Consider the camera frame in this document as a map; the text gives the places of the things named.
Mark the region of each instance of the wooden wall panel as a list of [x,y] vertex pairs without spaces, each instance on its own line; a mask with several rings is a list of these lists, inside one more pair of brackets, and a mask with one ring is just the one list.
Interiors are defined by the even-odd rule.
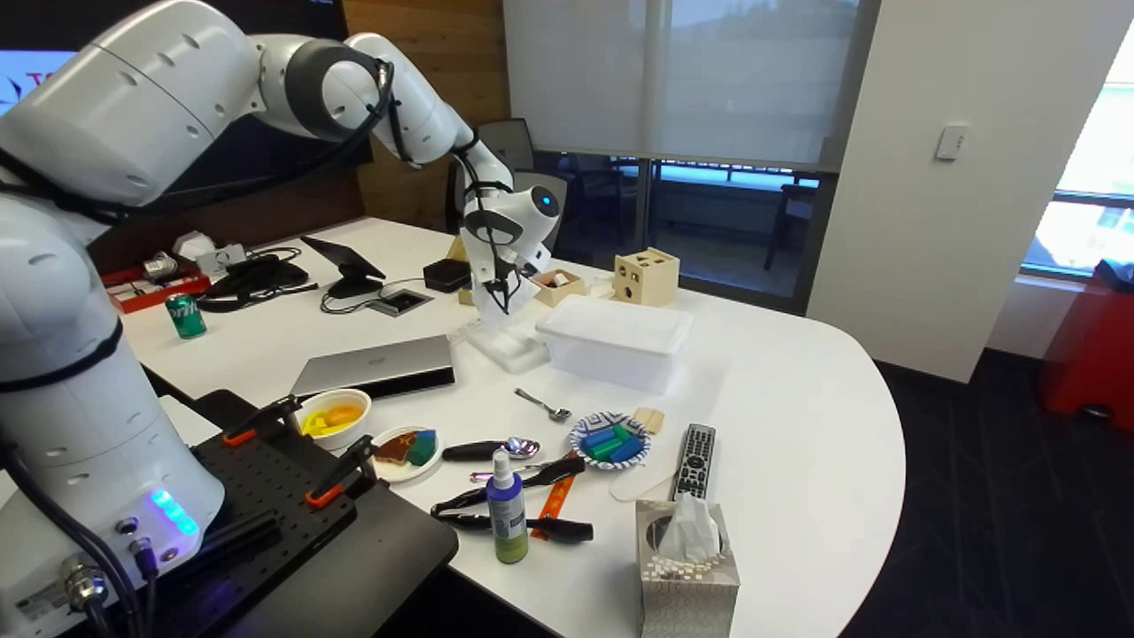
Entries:
[[[352,33],[390,39],[471,126],[509,117],[501,0],[345,0],[345,8]],[[374,163],[358,169],[366,214],[442,229],[448,160],[414,170],[373,146]]]

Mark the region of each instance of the silver laptop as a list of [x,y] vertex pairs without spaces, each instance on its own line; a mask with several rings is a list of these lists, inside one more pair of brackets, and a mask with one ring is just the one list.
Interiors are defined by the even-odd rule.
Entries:
[[355,389],[374,399],[452,384],[452,356],[445,335],[307,361],[291,394],[299,399],[337,389]]

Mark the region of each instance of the white plastic container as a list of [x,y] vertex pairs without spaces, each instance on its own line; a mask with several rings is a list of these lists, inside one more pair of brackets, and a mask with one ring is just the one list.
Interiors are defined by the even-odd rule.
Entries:
[[559,371],[666,394],[692,326],[688,312],[569,295],[535,330]]
[[370,397],[357,390],[344,389],[316,394],[315,397],[312,397],[303,402],[303,407],[295,414],[296,420],[299,423],[301,434],[303,433],[303,423],[307,420],[307,417],[315,412],[325,412],[338,406],[354,406],[355,408],[362,410],[362,417],[358,417],[357,422],[337,433],[311,437],[312,441],[315,442],[315,445],[327,451],[336,451],[340,448],[350,445],[357,441],[359,436],[366,434],[367,432],[374,432],[373,428],[370,427]]

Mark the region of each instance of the soda can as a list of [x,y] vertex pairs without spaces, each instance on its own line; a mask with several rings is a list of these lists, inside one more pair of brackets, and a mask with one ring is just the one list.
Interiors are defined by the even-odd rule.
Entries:
[[193,295],[177,294],[166,299],[166,309],[174,318],[174,327],[183,340],[192,340],[205,334],[205,318],[197,308],[197,299]]

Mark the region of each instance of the tv remote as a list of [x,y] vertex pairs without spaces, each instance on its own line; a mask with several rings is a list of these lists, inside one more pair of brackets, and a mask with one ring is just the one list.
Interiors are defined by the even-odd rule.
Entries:
[[685,442],[682,454],[677,459],[677,475],[674,476],[674,488],[669,500],[675,501],[678,494],[689,493],[697,499],[704,499],[709,493],[709,470],[712,465],[712,444],[717,431],[701,424],[689,424],[685,431]]

